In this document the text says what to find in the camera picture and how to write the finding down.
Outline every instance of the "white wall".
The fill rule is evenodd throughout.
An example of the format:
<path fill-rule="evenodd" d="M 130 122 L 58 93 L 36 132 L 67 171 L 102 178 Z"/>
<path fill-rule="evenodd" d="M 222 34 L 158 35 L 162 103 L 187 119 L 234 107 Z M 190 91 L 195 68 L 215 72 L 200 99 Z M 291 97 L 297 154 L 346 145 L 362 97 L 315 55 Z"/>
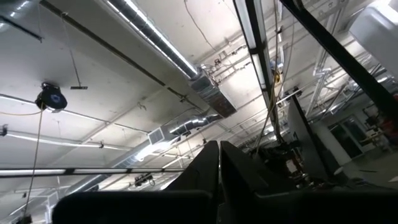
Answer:
<path fill-rule="evenodd" d="M 329 131 L 328 126 L 324 122 L 319 121 L 313 124 L 311 128 L 314 134 L 321 139 L 325 147 L 330 150 L 339 165 L 342 166 L 351 161 L 351 158 L 347 152 L 343 149 L 334 135 Z"/>

